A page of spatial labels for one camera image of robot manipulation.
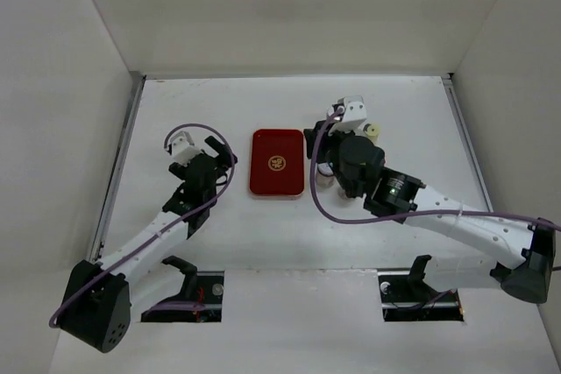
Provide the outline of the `blue lid spice jar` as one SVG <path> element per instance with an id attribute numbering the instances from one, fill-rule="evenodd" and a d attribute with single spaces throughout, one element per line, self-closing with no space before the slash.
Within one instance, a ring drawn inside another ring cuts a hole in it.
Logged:
<path id="1" fill-rule="evenodd" d="M 320 188 L 330 188 L 336 178 L 330 166 L 327 163 L 321 163 L 316 166 L 315 180 Z"/>
<path id="2" fill-rule="evenodd" d="M 352 203 L 356 200 L 355 197 L 349 196 L 347 192 L 341 187 L 337 190 L 337 194 L 339 198 L 345 203 Z"/>

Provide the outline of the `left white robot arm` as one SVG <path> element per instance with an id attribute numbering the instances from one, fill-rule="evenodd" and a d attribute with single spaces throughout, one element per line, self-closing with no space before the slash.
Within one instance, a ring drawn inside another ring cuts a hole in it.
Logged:
<path id="1" fill-rule="evenodd" d="M 181 184 L 155 219 L 131 241 L 95 263 L 82 260 L 70 273 L 60 307 L 49 321 L 102 353 L 113 350 L 131 323 L 131 290 L 158 264 L 172 259 L 208 220 L 231 179 L 237 157 L 214 131 L 205 140 L 213 155 L 196 148 L 187 132 L 168 136 L 169 172 Z"/>

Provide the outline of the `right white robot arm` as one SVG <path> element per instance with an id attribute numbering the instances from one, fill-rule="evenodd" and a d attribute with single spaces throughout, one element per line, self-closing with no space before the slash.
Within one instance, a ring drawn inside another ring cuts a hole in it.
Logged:
<path id="1" fill-rule="evenodd" d="M 320 121 L 303 132 L 312 169 L 328 173 L 370 213 L 364 223 L 397 222 L 467 245 L 478 255 L 415 257 L 398 285 L 415 300 L 428 301 L 461 287 L 500 289 L 532 304 L 548 299 L 559 230 L 543 218 L 495 214 L 454 201 L 421 180 L 385 164 L 385 153 L 354 131 L 334 131 Z"/>

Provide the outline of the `red rectangular tray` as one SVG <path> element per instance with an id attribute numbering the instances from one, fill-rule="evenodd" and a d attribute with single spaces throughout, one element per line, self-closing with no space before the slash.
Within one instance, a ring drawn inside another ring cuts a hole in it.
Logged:
<path id="1" fill-rule="evenodd" d="M 304 136 L 295 129 L 252 135 L 249 190 L 256 196 L 296 197 L 304 191 Z"/>

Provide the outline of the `yellow lid squeeze bottle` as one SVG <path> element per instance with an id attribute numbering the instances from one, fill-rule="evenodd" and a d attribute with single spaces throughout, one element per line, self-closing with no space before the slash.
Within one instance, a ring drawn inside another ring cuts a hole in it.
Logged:
<path id="1" fill-rule="evenodd" d="M 362 134 L 368 138 L 374 145 L 377 144 L 380 135 L 380 127 L 375 123 L 366 123 L 362 130 Z"/>

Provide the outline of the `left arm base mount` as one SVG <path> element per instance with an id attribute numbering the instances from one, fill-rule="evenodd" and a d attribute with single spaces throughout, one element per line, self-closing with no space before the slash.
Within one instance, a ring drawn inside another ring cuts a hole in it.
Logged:
<path id="1" fill-rule="evenodd" d="M 172 292 L 147 308 L 144 323 L 215 323 L 222 321 L 225 272 L 205 272 L 182 258 L 170 256 L 162 261 L 178 279 Z"/>

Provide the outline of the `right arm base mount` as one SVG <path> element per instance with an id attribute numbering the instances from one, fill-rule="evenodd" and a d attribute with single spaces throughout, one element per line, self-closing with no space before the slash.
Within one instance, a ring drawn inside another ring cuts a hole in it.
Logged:
<path id="1" fill-rule="evenodd" d="M 409 269 L 378 271 L 381 312 L 385 322 L 464 321 L 456 290 L 439 292 L 424 282 L 429 255 Z"/>

